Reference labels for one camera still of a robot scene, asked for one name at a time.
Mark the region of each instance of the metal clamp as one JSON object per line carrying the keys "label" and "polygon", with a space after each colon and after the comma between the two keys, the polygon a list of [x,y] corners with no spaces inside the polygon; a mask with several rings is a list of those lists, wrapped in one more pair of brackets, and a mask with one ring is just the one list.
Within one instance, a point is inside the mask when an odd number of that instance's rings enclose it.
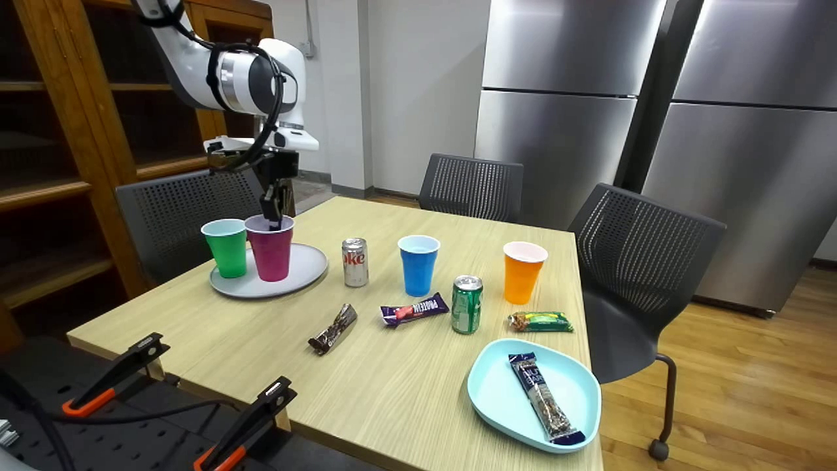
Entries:
{"label": "metal clamp", "polygon": [[258,403],[252,403],[220,439],[220,445],[203,453],[191,469],[193,471],[233,471],[243,462],[247,453],[275,428],[275,417],[297,397],[292,380],[280,377],[263,389]]}
{"label": "metal clamp", "polygon": [[60,405],[64,417],[88,418],[108,403],[114,403],[122,393],[123,380],[150,366],[158,356],[167,351],[167,346],[159,343],[159,337],[159,332],[153,332],[144,341],[135,343],[85,396]]}

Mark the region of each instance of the cabinet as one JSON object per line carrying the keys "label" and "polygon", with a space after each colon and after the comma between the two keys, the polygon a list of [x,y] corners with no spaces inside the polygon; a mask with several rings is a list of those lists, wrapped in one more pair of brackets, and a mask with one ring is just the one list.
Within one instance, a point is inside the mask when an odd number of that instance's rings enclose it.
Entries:
{"label": "cabinet", "polygon": [[[210,38],[273,33],[263,3],[186,10]],[[116,189],[199,171],[204,138],[252,134],[175,96],[132,0],[0,3],[0,109],[3,317],[67,291],[148,291]]]}

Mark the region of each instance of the soda can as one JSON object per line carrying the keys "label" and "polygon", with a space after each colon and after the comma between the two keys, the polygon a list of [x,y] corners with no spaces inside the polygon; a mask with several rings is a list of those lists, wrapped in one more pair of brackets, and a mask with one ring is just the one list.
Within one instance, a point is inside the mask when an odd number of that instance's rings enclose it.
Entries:
{"label": "soda can", "polygon": [[348,287],[361,287],[370,283],[366,237],[343,241],[343,283]]}
{"label": "soda can", "polygon": [[454,280],[451,326],[460,334],[472,334],[480,330],[480,317],[481,317],[481,277],[458,274]]}

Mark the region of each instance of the silver can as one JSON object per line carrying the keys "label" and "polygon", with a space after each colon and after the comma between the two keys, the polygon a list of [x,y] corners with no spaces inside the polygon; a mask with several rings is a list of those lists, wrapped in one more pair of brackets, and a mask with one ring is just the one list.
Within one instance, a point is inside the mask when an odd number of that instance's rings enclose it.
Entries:
{"label": "silver can", "polygon": [[366,237],[343,241],[343,283],[348,287],[361,287],[370,283]]}

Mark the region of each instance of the stainless steel refrigerator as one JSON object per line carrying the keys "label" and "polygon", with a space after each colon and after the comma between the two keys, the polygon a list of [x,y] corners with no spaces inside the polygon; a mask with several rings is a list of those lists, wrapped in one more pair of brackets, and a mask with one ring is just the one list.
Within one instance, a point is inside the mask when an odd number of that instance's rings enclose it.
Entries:
{"label": "stainless steel refrigerator", "polygon": [[731,226],[700,295],[777,315],[837,215],[837,3],[706,0],[643,194]]}
{"label": "stainless steel refrigerator", "polygon": [[493,0],[476,158],[523,165],[523,222],[616,182],[668,0]]}

